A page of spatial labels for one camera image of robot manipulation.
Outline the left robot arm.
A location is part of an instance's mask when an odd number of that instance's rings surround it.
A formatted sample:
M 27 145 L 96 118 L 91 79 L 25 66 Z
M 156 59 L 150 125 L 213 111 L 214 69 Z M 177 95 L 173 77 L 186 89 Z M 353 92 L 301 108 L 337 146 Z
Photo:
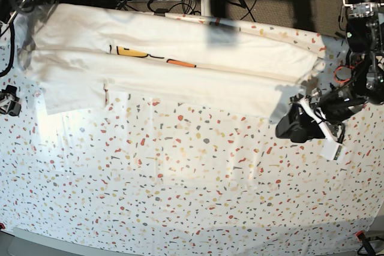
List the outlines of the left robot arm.
M 344 140 L 345 121 L 361 111 L 366 103 L 383 104 L 383 0 L 342 0 L 349 46 L 345 63 L 335 71 L 347 69 L 350 76 L 334 75 L 339 87 L 321 94 L 291 97 L 289 112 L 279 121 L 275 135 L 294 143 L 312 139 Z

